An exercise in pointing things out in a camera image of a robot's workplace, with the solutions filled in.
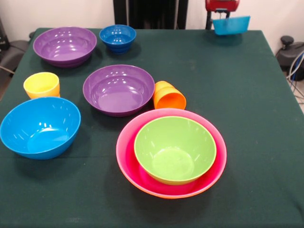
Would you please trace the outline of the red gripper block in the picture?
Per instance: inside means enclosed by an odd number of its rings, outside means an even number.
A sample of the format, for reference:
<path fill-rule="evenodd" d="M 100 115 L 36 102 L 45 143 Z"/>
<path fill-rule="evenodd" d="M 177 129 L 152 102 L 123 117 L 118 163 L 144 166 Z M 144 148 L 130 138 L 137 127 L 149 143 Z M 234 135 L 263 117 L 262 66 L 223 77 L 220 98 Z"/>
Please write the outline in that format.
<path fill-rule="evenodd" d="M 237 10 L 240 0 L 205 0 L 205 8 L 210 12 L 219 12 L 219 19 L 222 19 L 222 14 L 225 12 L 225 19 L 229 19 L 230 12 Z"/>

